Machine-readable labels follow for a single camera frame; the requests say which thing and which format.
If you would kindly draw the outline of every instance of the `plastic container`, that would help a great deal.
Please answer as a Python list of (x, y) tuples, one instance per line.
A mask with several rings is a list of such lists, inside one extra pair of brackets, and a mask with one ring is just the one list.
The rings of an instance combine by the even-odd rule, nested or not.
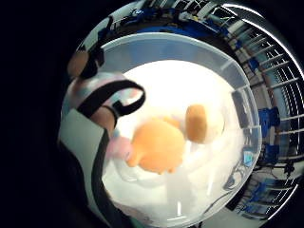
[[(110, 198), (124, 213), (141, 223), (151, 227), (186, 227), (208, 219), (246, 182), (261, 148), (257, 107), (241, 67), (217, 48), (177, 34), (134, 34), (107, 43), (103, 48), (105, 62), (100, 71), (120, 71), (136, 80), (131, 75), (134, 68), (172, 60), (180, 61), (180, 65), (187, 62), (205, 68), (213, 75), (210, 77), (215, 77), (215, 80), (220, 78), (227, 84), (229, 89), (219, 96), (220, 106), (217, 107), (225, 119), (222, 138), (197, 145), (195, 149), (187, 142), (183, 162), (174, 173), (164, 172), (160, 175), (148, 172), (140, 167), (129, 167), (119, 159), (109, 159), (104, 166), (103, 182)], [(144, 83), (144, 77), (138, 78), (139, 84)], [(194, 78), (184, 75), (185, 85), (181, 87), (180, 94), (192, 93), (202, 97), (203, 93), (191, 87), (199, 84), (203, 86), (203, 80), (197, 79), (194, 81)], [(157, 75), (150, 80), (159, 83), (160, 105), (164, 101), (172, 101), (160, 109), (167, 111), (172, 106), (175, 110), (184, 110), (190, 104), (185, 104), (183, 100), (180, 104), (174, 102), (179, 94), (174, 94), (178, 90), (173, 89), (174, 83), (168, 84), (171, 81), (160, 80)], [(144, 86), (149, 97), (152, 90), (149, 90), (149, 84)], [(167, 93), (164, 93), (163, 88), (167, 88)], [(145, 108), (126, 119), (119, 119), (118, 130), (124, 135), (124, 128), (131, 125), (132, 121), (138, 123), (146, 116), (153, 117), (151, 111), (146, 111), (150, 109)], [(132, 138), (135, 126), (132, 127), (129, 127), (125, 137)]]

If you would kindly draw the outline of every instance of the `dark background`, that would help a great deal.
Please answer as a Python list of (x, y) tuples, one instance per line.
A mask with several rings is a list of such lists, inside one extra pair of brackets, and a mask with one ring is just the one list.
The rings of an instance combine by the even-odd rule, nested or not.
[[(1, 36), (5, 136), (2, 227), (103, 227), (69, 200), (58, 172), (56, 137), (63, 75), (74, 49), (112, 11), (130, 1), (14, 1), (3, 6)], [(300, 1), (243, 1), (283, 33), (304, 60)], [(265, 227), (303, 227), (303, 184)]]

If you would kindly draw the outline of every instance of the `orange toy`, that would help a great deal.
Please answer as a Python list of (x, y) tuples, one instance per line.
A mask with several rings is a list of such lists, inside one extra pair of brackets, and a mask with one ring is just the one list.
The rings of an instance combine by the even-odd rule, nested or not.
[(182, 162), (185, 140), (170, 118), (151, 119), (136, 129), (133, 151), (127, 164), (139, 165), (142, 169), (161, 174), (174, 172)]

